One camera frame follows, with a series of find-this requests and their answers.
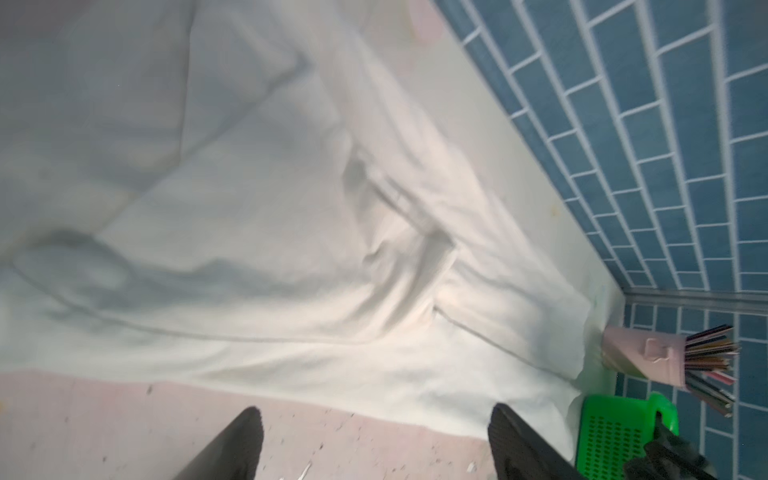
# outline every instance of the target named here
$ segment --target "blue brick tile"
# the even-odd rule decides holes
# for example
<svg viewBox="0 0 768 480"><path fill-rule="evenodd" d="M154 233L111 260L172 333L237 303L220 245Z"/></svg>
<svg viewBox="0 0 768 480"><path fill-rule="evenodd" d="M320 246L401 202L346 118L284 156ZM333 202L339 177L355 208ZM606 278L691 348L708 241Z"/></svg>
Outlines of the blue brick tile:
<svg viewBox="0 0 768 480"><path fill-rule="evenodd" d="M662 47L707 26L707 3L701 0L651 0L656 43Z"/></svg>
<svg viewBox="0 0 768 480"><path fill-rule="evenodd" d="M580 174L587 170L592 170L592 163L590 163L587 154L584 152L584 148L581 147L576 134L566 135L552 141L554 147L558 150L560 158L563 159L565 167L568 172L573 174Z"/></svg>
<svg viewBox="0 0 768 480"><path fill-rule="evenodd" d="M664 251L661 249L655 231L633 232L632 236L644 259L664 258Z"/></svg>
<svg viewBox="0 0 768 480"><path fill-rule="evenodd" d="M691 243L684 209L661 210L656 216L667 243Z"/></svg>
<svg viewBox="0 0 768 480"><path fill-rule="evenodd" d="M725 185L722 178L688 184L688 194L694 207L696 225L728 221L725 206Z"/></svg>
<svg viewBox="0 0 768 480"><path fill-rule="evenodd" d="M688 392L678 390L676 405L680 436L698 447L701 434L701 401Z"/></svg>
<svg viewBox="0 0 768 480"><path fill-rule="evenodd" d="M435 0L435 4L459 39L466 38L467 35L475 30L475 25L469 19L459 0Z"/></svg>
<svg viewBox="0 0 768 480"><path fill-rule="evenodd" d="M768 292L768 275L757 273L741 274L741 289Z"/></svg>
<svg viewBox="0 0 768 480"><path fill-rule="evenodd" d="M508 66L533 55L533 45L509 0L480 0L474 3Z"/></svg>
<svg viewBox="0 0 768 480"><path fill-rule="evenodd" d="M465 48L504 111L513 114L522 109L520 101L509 87L506 75L499 69L482 38L477 37L470 41Z"/></svg>
<svg viewBox="0 0 768 480"><path fill-rule="evenodd" d="M587 235L587 238L590 242L592 242L592 246L594 249L598 252L598 255L600 255L600 258L603 260L610 260L614 256L611 254L611 251L608 249L608 247L605 245L605 242L602 238L600 238L600 235L597 233L590 233Z"/></svg>
<svg viewBox="0 0 768 480"><path fill-rule="evenodd" d="M739 473L765 478L768 472L768 412L739 407Z"/></svg>
<svg viewBox="0 0 768 480"><path fill-rule="evenodd" d="M674 281L666 260L646 260L645 264L660 290L675 290L677 288L677 283Z"/></svg>
<svg viewBox="0 0 768 480"><path fill-rule="evenodd" d="M727 419L720 413L707 408L707 417L704 419L705 425L711 429L719 430L725 433L733 432L733 419Z"/></svg>
<svg viewBox="0 0 768 480"><path fill-rule="evenodd" d="M680 328L688 332L701 332L704 330L704 311L683 309Z"/></svg>
<svg viewBox="0 0 768 480"><path fill-rule="evenodd" d="M768 63L768 30L764 28L765 2L723 2L728 72L733 74Z"/></svg>
<svg viewBox="0 0 768 480"><path fill-rule="evenodd" d="M631 325L630 323L631 318L632 318L632 305L627 303L626 305L624 305L624 318L622 319L621 324L626 328L629 328Z"/></svg>
<svg viewBox="0 0 768 480"><path fill-rule="evenodd" d="M710 311L710 324L709 327L719 325L733 325L733 314L729 312L712 312Z"/></svg>
<svg viewBox="0 0 768 480"><path fill-rule="evenodd" d="M712 432L706 435L704 456L717 470L717 480L733 480L733 440Z"/></svg>
<svg viewBox="0 0 768 480"><path fill-rule="evenodd" d="M701 273L678 273L677 278L682 288L704 288Z"/></svg>
<svg viewBox="0 0 768 480"><path fill-rule="evenodd" d="M516 71L514 76L549 136L571 130L571 122L547 78L541 60L524 66Z"/></svg>
<svg viewBox="0 0 768 480"><path fill-rule="evenodd" d="M677 271L698 272L699 262L696 260L696 250L690 245L669 247L672 263Z"/></svg>
<svg viewBox="0 0 768 480"><path fill-rule="evenodd" d="M634 306L634 326L654 324L654 308L650 305Z"/></svg>
<svg viewBox="0 0 768 480"><path fill-rule="evenodd" d="M671 158L645 162L640 170L648 186L650 201L654 207L674 207L682 205L680 190L677 188L677 178L674 176L674 166Z"/></svg>
<svg viewBox="0 0 768 480"><path fill-rule="evenodd" d="M584 211L584 208L581 206L578 200L571 200L569 202L565 202L565 204L568 206L568 209L574 215L574 218L584 232L590 233L597 231L594 223L592 223L589 215L586 211Z"/></svg>
<svg viewBox="0 0 768 480"><path fill-rule="evenodd" d="M643 266L640 263L640 259L637 258L637 254L632 247L618 247L614 248L614 253L618 257L625 270L643 270Z"/></svg>
<svg viewBox="0 0 768 480"><path fill-rule="evenodd" d="M739 264L742 272L768 272L768 242L740 243Z"/></svg>
<svg viewBox="0 0 768 480"><path fill-rule="evenodd" d="M597 220L605 233L605 237L608 239L608 243L614 247L630 245L627 233L624 232L624 228L621 226L618 218L615 216L599 217Z"/></svg>
<svg viewBox="0 0 768 480"><path fill-rule="evenodd" d="M704 269L713 292L733 292L733 264L731 260L705 260Z"/></svg>
<svg viewBox="0 0 768 480"><path fill-rule="evenodd" d="M608 267L608 271L611 272L611 275L614 276L616 283L618 283L621 288L629 288L629 280L627 280L627 277L621 271L621 268L619 268L618 263L614 260L605 260L605 266Z"/></svg>
<svg viewBox="0 0 768 480"><path fill-rule="evenodd" d="M648 275L645 273L630 272L627 275L629 275L630 280L632 280L632 283L634 283L635 286L653 286Z"/></svg>
<svg viewBox="0 0 768 480"><path fill-rule="evenodd" d="M768 339L768 319L764 315L739 315L739 336L747 339Z"/></svg>
<svg viewBox="0 0 768 480"><path fill-rule="evenodd" d="M728 258L730 252L730 234L728 226L699 227L699 244L704 258Z"/></svg>
<svg viewBox="0 0 768 480"><path fill-rule="evenodd" d="M651 392L659 392L661 395L667 397L667 400L672 401L672 391L674 390L672 385L666 385L659 382L651 382L650 390Z"/></svg>
<svg viewBox="0 0 768 480"><path fill-rule="evenodd" d="M709 37L662 55L686 178L723 173Z"/></svg>
<svg viewBox="0 0 768 480"><path fill-rule="evenodd" d="M736 197L768 195L768 137L740 141L733 145L733 175Z"/></svg>
<svg viewBox="0 0 768 480"><path fill-rule="evenodd" d="M538 0L527 2L525 7L536 24L563 87L570 88L593 78L592 62L568 2Z"/></svg>
<svg viewBox="0 0 768 480"><path fill-rule="evenodd" d="M624 374L623 373L616 374L616 389L614 390L614 395L624 396Z"/></svg>
<svg viewBox="0 0 768 480"><path fill-rule="evenodd" d="M768 70L729 83L734 137L768 131Z"/></svg>
<svg viewBox="0 0 768 480"><path fill-rule="evenodd" d="M612 214L614 212L614 208L611 206L611 202L608 200L596 174L576 177L574 182L593 215Z"/></svg>
<svg viewBox="0 0 768 480"><path fill-rule="evenodd" d="M667 135L658 107L624 117L634 155L638 160L669 153Z"/></svg>
<svg viewBox="0 0 768 480"><path fill-rule="evenodd" d="M634 8L625 8L592 30L621 111L656 101Z"/></svg>
<svg viewBox="0 0 768 480"><path fill-rule="evenodd" d="M677 308L669 306L656 308L656 331L677 333Z"/></svg>
<svg viewBox="0 0 768 480"><path fill-rule="evenodd" d="M637 182L600 87L594 84L582 88L571 94L570 99L608 186L613 191L636 188Z"/></svg>
<svg viewBox="0 0 768 480"><path fill-rule="evenodd" d="M643 202L643 196L640 192L618 194L614 198L630 230L652 228L653 224L650 221L648 210L645 208L645 202Z"/></svg>
<svg viewBox="0 0 768 480"><path fill-rule="evenodd" d="M589 18L595 18L620 1L621 0L584 0L584 7L587 9Z"/></svg>
<svg viewBox="0 0 768 480"><path fill-rule="evenodd" d="M739 353L739 399L742 402L768 407L768 345L741 341Z"/></svg>
<svg viewBox="0 0 768 480"><path fill-rule="evenodd" d="M645 400L648 397L648 382L640 379L627 379L627 397Z"/></svg>
<svg viewBox="0 0 768 480"><path fill-rule="evenodd" d="M538 160L538 163L547 172L549 180L554 187L560 192L563 198L573 198L576 196L574 191L568 185L568 181L560 171L560 167L555 163L554 158L549 153L549 149L545 145L544 141L539 136L538 132L531 123L531 119L528 115L521 115L513 120L515 126L518 128L520 135L525 139L525 143L528 144L528 148L533 152L534 157Z"/></svg>
<svg viewBox="0 0 768 480"><path fill-rule="evenodd" d="M739 240L768 240L768 199L736 204Z"/></svg>

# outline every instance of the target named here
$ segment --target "pink pencil holder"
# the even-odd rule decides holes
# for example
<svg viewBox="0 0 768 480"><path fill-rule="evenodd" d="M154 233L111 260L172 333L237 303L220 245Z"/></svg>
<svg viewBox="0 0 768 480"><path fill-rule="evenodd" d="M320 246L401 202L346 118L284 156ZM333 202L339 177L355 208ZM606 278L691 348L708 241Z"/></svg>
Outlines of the pink pencil holder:
<svg viewBox="0 0 768 480"><path fill-rule="evenodd" d="M607 326L603 332L603 363L627 375L685 387L685 337Z"/></svg>

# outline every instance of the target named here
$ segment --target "white cloth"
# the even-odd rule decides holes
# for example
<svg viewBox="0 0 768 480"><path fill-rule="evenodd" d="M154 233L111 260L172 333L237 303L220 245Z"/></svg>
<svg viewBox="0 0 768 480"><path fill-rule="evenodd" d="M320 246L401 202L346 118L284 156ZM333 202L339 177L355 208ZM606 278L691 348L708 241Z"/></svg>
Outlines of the white cloth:
<svg viewBox="0 0 768 480"><path fill-rule="evenodd" d="M573 455L588 302L330 5L103 0L0 68L0 367L458 435L506 402Z"/></svg>

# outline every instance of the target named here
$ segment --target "wrinkled white garment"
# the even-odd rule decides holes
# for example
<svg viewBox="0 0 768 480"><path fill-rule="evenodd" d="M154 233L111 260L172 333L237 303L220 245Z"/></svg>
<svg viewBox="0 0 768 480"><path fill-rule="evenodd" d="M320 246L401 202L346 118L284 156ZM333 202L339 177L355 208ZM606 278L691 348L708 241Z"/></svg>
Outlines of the wrinkled white garment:
<svg viewBox="0 0 768 480"><path fill-rule="evenodd" d="M103 0L0 82L1 367L458 435L506 402L573 455L587 301L325 2Z"/></svg>

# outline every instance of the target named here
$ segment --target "tile wall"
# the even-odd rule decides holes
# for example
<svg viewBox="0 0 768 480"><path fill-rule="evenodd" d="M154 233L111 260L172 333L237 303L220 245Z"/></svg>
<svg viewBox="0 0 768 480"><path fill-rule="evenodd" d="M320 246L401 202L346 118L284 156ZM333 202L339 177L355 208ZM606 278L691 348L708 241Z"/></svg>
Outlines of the tile wall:
<svg viewBox="0 0 768 480"><path fill-rule="evenodd" d="M768 478L768 319L662 306L627 305L624 325L635 329L690 335L711 326L734 325L741 354L735 365L739 379L731 419L713 411L690 393L662 383L619 374L616 394L646 399L661 392L677 405L680 435L698 445L715 466L719 480Z"/></svg>
<svg viewBox="0 0 768 480"><path fill-rule="evenodd" d="M768 2L434 1L623 288L768 291Z"/></svg>

